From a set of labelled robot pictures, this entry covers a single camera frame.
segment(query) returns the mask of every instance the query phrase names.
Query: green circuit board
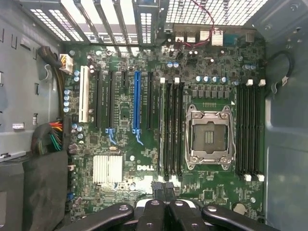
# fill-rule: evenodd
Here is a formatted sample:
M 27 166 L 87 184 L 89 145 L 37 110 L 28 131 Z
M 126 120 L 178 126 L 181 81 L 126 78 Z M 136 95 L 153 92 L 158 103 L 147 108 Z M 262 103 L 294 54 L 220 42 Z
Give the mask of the green circuit board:
M 152 181 L 164 181 L 161 170 L 161 140 L 165 133 L 161 128 L 165 111 L 170 107 L 173 110 L 178 101 L 166 103 L 165 87 L 162 87 L 162 78 L 165 84 L 179 78 L 182 84 L 182 112 L 183 130 L 175 139 L 182 143 L 180 153 L 180 167 L 182 179 L 179 181 L 177 174 L 170 174 L 170 180 L 175 185 L 178 198 L 192 199 L 202 204 L 218 204 L 232 208 L 234 203 L 241 202 L 246 207 L 246 215 L 256 219 L 257 212 L 262 212 L 264 185 L 259 181 L 247 182 L 240 180 L 235 173 L 235 161 L 227 170 L 221 165 L 196 165 L 193 170 L 188 169 L 185 161 L 185 117 L 190 105 L 195 105 L 202 111 L 221 111 L 228 106 L 233 116 L 232 132 L 236 137 L 237 115 L 237 88 L 235 82 L 246 82 L 247 79 L 259 81 L 264 78 L 264 69 L 258 66 L 258 61 L 265 57 L 265 43 L 262 40 L 245 47 L 230 45 L 225 47 L 207 45 L 201 48 L 180 51 L 172 47 L 138 49 L 130 51 L 122 49 L 118 53 L 114 48 L 104 46 L 68 46 L 67 53 L 75 51 L 74 70 L 81 66 L 95 65 L 95 72 L 90 74 L 89 86 L 89 118 L 88 123 L 78 123 L 78 107 L 80 104 L 80 82 L 74 81 L 74 75 L 67 76 L 65 88 L 71 90 L 70 112 L 72 122 L 82 127 L 82 131 L 74 130 L 72 143 L 76 144 L 75 150 L 70 154 L 71 162 L 75 166 L 72 173 L 72 192 L 74 200 L 73 218 L 90 214 L 108 207 L 114 203 L 126 202 L 135 204 L 136 201 L 151 198 Z M 169 63 L 177 62 L 179 67 L 168 67 Z M 245 64 L 254 65 L 255 68 L 247 69 Z M 140 104 L 140 141 L 133 134 L 134 117 L 134 90 L 135 71 L 141 73 L 141 104 Z M 112 102 L 113 109 L 108 110 L 110 100 L 110 73 L 113 73 Z M 99 88 L 99 97 L 102 106 L 99 118 L 96 117 L 97 107 L 97 76 L 102 82 Z M 261 127 L 260 127 L 260 162 L 263 161 L 263 126 L 264 102 L 261 102 Z M 112 120 L 113 144 L 106 128 Z M 116 169 L 117 177 L 121 182 L 97 183 L 93 180 L 93 159 L 98 155 L 115 155 L 122 157 L 122 167 Z

